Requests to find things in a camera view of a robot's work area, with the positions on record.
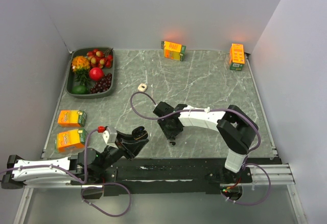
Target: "orange juice box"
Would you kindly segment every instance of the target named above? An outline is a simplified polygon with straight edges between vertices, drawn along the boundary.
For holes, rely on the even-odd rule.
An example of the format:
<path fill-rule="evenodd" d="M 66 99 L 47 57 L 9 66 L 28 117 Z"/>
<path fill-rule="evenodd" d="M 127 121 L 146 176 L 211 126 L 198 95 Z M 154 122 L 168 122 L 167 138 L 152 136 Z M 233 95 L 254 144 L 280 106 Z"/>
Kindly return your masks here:
<path fill-rule="evenodd" d="M 233 43 L 229 51 L 229 69 L 241 71 L 245 65 L 244 48 L 242 44 Z"/>
<path fill-rule="evenodd" d="M 162 41 L 161 49 L 163 49 L 165 58 L 184 61 L 186 46 L 169 41 Z"/>
<path fill-rule="evenodd" d="M 83 149 L 87 132 L 84 128 L 78 128 L 57 134 L 56 152 L 69 152 L 75 149 Z"/>
<path fill-rule="evenodd" d="M 58 124 L 61 127 L 84 127 L 86 113 L 82 110 L 62 110 L 59 114 Z"/>

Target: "gray wall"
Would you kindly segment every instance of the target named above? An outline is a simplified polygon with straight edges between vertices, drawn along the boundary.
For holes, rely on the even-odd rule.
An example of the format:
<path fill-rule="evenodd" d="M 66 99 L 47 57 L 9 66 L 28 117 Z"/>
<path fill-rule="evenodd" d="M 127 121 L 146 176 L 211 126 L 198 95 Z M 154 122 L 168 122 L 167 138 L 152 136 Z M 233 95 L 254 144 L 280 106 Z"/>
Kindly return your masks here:
<path fill-rule="evenodd" d="M 281 0 L 251 55 L 277 149 L 309 223 L 326 223 L 326 0 Z"/>
<path fill-rule="evenodd" d="M 161 40 L 188 49 L 251 53 L 280 0 L 41 0 L 70 50 L 88 46 L 159 49 Z"/>
<path fill-rule="evenodd" d="M 0 171 L 8 155 L 41 155 L 68 51 L 39 0 L 0 0 Z M 1 223 L 12 223 L 22 191 L 0 189 Z"/>

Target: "small white object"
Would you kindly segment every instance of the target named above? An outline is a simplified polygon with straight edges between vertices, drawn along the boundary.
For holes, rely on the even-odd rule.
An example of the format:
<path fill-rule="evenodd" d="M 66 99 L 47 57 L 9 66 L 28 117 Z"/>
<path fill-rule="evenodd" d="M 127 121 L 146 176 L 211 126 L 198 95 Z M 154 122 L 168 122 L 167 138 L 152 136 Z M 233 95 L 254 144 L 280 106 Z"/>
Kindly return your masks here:
<path fill-rule="evenodd" d="M 138 86 L 137 90 L 140 91 L 140 92 L 145 92 L 145 91 L 147 90 L 147 88 L 148 88 L 148 86 L 147 86 L 146 84 L 141 83 L 141 84 Z"/>
<path fill-rule="evenodd" d="M 104 139 L 104 142 L 108 146 L 112 146 L 118 149 L 117 145 L 115 144 L 115 140 L 117 137 L 117 131 L 114 128 L 107 127 L 107 130 L 105 130 L 102 133 L 102 138 Z"/>

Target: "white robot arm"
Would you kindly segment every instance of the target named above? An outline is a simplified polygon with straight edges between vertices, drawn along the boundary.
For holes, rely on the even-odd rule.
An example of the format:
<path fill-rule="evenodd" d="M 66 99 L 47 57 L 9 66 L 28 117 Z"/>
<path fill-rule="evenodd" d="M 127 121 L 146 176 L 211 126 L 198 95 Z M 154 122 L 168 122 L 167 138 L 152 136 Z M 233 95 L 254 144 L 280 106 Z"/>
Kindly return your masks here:
<path fill-rule="evenodd" d="M 158 124 L 168 140 L 174 140 L 187 126 L 218 130 L 229 148 L 225 168 L 237 173 L 244 164 L 249 147 L 256 135 L 244 117 L 255 126 L 256 130 L 258 130 L 258 126 L 237 106 L 230 105 L 228 110 L 234 111 L 234 113 L 210 110 L 209 107 L 206 109 L 194 108 L 185 104 L 178 104 L 173 108 L 165 102 L 160 102 L 153 113 L 158 117 L 163 117 L 179 111 L 158 120 Z"/>

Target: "floor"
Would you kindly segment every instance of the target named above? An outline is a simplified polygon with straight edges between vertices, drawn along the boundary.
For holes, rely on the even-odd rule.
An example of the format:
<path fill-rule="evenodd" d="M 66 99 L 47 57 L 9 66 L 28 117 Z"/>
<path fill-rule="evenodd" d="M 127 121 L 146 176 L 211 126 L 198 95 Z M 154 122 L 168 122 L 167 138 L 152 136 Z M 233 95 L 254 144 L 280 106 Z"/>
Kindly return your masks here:
<path fill-rule="evenodd" d="M 43 158 L 57 159 L 67 154 L 55 153 L 56 134 L 67 130 L 57 125 L 62 109 L 79 109 L 87 113 L 85 129 L 111 125 L 129 133 L 138 126 L 145 126 L 150 142 L 138 155 L 139 158 L 225 158 L 228 148 L 216 131 L 187 127 L 177 137 L 176 145 L 169 144 L 155 121 L 138 117 L 129 104 L 130 96 L 140 83 L 148 85 L 147 93 L 157 102 L 164 101 L 175 107 L 179 103 L 198 108 L 227 108 L 230 104 L 240 107 L 259 126 L 261 146 L 250 157 L 272 157 L 271 141 L 264 121 L 262 108 L 255 91 L 249 67 L 241 72 L 231 71 L 226 65 L 228 53 L 222 51 L 187 51 L 185 61 L 166 59 L 162 51 L 115 50 L 116 61 L 114 92 L 105 98 L 82 100 L 66 91 L 60 99 L 59 110 L 51 130 Z M 137 110 L 155 116 L 151 101 L 142 95 L 135 97 Z M 102 151 L 105 143 L 100 135 L 91 137 L 90 146 Z"/>

